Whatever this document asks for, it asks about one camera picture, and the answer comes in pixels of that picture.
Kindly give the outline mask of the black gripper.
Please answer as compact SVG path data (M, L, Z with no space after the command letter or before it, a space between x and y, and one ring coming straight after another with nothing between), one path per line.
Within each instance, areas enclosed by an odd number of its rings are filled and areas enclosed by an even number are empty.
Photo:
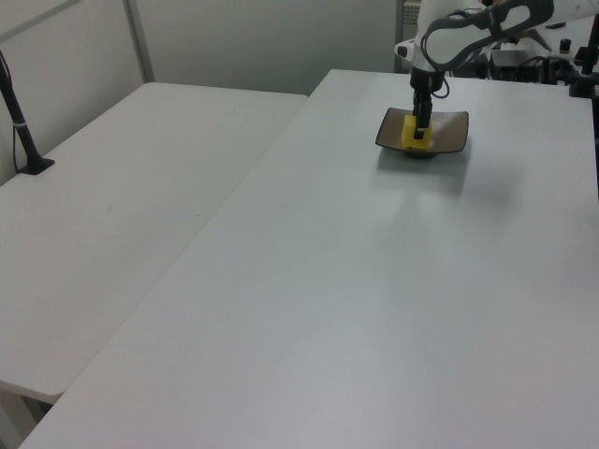
M443 86L443 73L413 67L410 85L414 90L412 115L416 117L415 139L423 140L431 122L431 98Z

